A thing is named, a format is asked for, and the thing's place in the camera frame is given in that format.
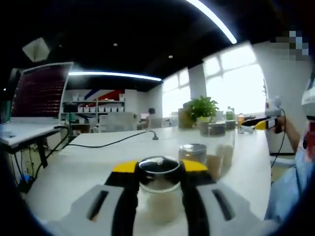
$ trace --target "monitor screen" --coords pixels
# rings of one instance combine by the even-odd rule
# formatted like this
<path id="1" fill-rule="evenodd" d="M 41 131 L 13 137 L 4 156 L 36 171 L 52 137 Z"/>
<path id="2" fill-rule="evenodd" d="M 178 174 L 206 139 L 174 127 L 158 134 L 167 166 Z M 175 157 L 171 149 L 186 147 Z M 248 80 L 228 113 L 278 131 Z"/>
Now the monitor screen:
<path id="1" fill-rule="evenodd" d="M 22 72 L 12 101 L 12 117 L 58 118 L 72 63 L 55 63 Z"/>
<path id="2" fill-rule="evenodd" d="M 149 115 L 148 113 L 141 113 L 140 119 L 146 119 L 148 115 Z"/>

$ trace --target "potted plant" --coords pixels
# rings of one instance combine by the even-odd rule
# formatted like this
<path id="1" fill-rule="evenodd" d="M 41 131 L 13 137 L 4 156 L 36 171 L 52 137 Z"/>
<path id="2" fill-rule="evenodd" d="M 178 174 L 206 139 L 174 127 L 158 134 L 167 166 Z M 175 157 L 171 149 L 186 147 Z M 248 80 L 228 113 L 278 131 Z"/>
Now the potted plant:
<path id="1" fill-rule="evenodd" d="M 217 104 L 218 103 L 215 100 L 211 100 L 210 97 L 201 96 L 199 99 L 195 98 L 185 103 L 183 107 L 186 109 L 187 115 L 193 122 L 211 122 L 219 110 Z"/>

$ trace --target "plastic bottle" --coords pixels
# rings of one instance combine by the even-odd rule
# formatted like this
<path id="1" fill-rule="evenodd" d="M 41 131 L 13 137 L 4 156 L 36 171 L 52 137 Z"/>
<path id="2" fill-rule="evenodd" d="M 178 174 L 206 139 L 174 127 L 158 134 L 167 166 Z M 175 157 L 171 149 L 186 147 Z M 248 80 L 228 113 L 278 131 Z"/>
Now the plastic bottle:
<path id="1" fill-rule="evenodd" d="M 245 117 L 243 115 L 243 113 L 240 113 L 237 117 L 237 125 L 238 125 L 238 128 L 241 127 L 241 125 L 244 123 L 245 121 Z"/>
<path id="2" fill-rule="evenodd" d="M 231 107 L 227 107 L 226 111 L 226 120 L 233 120 L 234 119 L 234 112 Z"/>

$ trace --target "ceiling light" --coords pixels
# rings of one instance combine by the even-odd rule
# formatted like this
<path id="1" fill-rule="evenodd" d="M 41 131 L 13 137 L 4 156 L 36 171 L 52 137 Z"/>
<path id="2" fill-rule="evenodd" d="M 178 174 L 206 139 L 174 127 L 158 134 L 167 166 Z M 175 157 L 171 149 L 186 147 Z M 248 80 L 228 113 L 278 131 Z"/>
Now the ceiling light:
<path id="1" fill-rule="evenodd" d="M 231 41 L 232 44 L 237 43 L 235 37 L 232 35 L 231 31 L 225 26 L 225 24 L 215 15 L 215 13 L 210 10 L 205 4 L 198 0 L 186 0 L 190 4 L 194 5 L 201 12 L 203 12 L 207 17 L 210 18 L 225 34 L 225 36 Z"/>
<path id="2" fill-rule="evenodd" d="M 145 76 L 145 75 L 133 75 L 133 74 L 125 74 L 125 73 L 117 73 L 117 72 L 97 72 L 97 71 L 78 71 L 78 72 L 69 72 L 69 76 L 80 76 L 80 75 L 108 75 L 108 76 L 121 76 L 121 77 L 131 77 L 138 78 L 144 80 L 154 80 L 161 81 L 162 79 Z"/>

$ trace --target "person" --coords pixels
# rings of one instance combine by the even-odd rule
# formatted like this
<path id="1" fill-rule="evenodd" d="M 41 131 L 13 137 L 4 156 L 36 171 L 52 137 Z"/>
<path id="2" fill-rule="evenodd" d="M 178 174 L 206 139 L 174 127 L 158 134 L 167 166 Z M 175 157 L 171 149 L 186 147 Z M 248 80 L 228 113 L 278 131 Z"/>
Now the person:
<path id="1" fill-rule="evenodd" d="M 154 108 L 149 108 L 149 115 L 146 117 L 146 128 L 149 128 L 150 119 L 156 117 L 156 110 Z"/>
<path id="2" fill-rule="evenodd" d="M 295 166 L 288 169 L 272 184 L 265 219 L 274 219 L 282 223 L 310 183 L 315 158 L 313 142 L 315 136 L 312 135 L 315 123 L 308 121 L 306 131 L 300 135 L 290 119 L 280 117 L 278 121 L 295 153 Z"/>

